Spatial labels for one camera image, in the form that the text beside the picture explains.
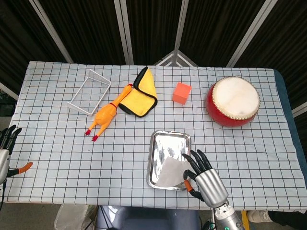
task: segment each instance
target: silver tray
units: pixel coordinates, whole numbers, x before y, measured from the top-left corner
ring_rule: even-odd
[[[190,155],[191,137],[185,133],[155,131],[150,140],[150,150],[148,156],[147,183],[153,188],[168,190],[185,190],[184,181],[172,187],[160,187],[156,183],[161,173],[162,165],[167,157],[172,157],[179,161],[186,161],[181,155]]]

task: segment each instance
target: robotic hand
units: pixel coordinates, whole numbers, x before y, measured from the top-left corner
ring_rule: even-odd
[[[196,162],[187,154],[182,156],[191,164],[195,173],[185,170],[183,173],[184,184],[188,192],[199,200],[206,203],[207,206],[214,208],[214,215],[222,229],[225,230],[244,230],[241,220],[236,215],[233,207],[229,206],[228,193],[225,186],[215,169],[210,165],[206,155],[197,150],[197,153],[191,150],[191,154]],[[190,177],[197,184],[199,192],[195,191],[187,178]]]
[[[11,154],[12,154],[17,136],[22,130],[21,128],[18,128],[15,130],[15,132],[13,132],[15,128],[16,128],[16,125],[13,125],[10,128],[6,128],[2,132],[0,132],[0,185],[2,184],[2,188],[3,188],[2,201],[0,203],[0,210],[2,208],[2,204],[4,200],[4,190],[6,187],[7,177],[21,174],[27,171],[33,164],[32,162],[29,162],[20,169],[10,170]]]

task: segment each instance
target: wire basket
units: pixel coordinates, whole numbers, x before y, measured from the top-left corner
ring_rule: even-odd
[[[92,116],[110,86],[108,79],[90,69],[87,78],[72,100],[67,102],[67,106]]]

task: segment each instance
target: chicken's red feet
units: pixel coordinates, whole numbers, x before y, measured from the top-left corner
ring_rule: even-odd
[[[96,141],[97,139],[98,139],[98,136],[96,135],[92,138],[92,141]]]
[[[90,134],[91,134],[91,131],[90,131],[90,130],[87,130],[86,133],[85,133],[86,136],[88,136],[88,135],[90,135]]]

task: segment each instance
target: blue table edge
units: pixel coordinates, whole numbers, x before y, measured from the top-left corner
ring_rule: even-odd
[[[296,155],[297,155],[297,159],[298,159],[298,163],[301,167],[303,176],[304,176],[304,180],[305,180],[305,186],[307,185],[307,163],[305,160],[305,155],[304,155],[304,151],[303,151],[303,147],[301,145],[298,133],[297,133],[297,129],[296,129],[296,125],[293,119],[293,115],[292,115],[292,110],[291,110],[291,106],[290,106],[290,102],[289,102],[289,98],[288,98],[288,93],[287,93],[287,89],[286,89],[286,85],[284,83],[283,80],[283,76],[281,75],[281,73],[277,70],[274,69],[274,75],[275,75],[275,82],[276,82],[276,88],[278,91],[278,95],[282,104],[282,108],[283,108],[283,113],[287,119],[288,122],[288,126],[289,126],[289,130],[291,133],[291,138],[292,138],[292,142],[293,145],[296,149]]]

